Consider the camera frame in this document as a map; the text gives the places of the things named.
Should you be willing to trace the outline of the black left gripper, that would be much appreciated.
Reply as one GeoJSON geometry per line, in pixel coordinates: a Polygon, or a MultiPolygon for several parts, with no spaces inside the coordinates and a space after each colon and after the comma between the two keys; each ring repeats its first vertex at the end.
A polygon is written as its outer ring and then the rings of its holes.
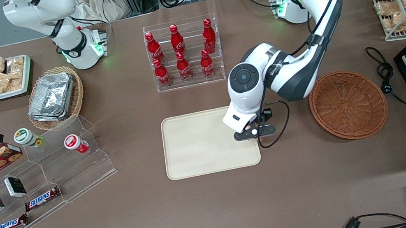
{"type": "Polygon", "coordinates": [[[258,126],[264,126],[272,118],[271,108],[263,109],[259,115],[259,120],[257,121],[258,126]]]}

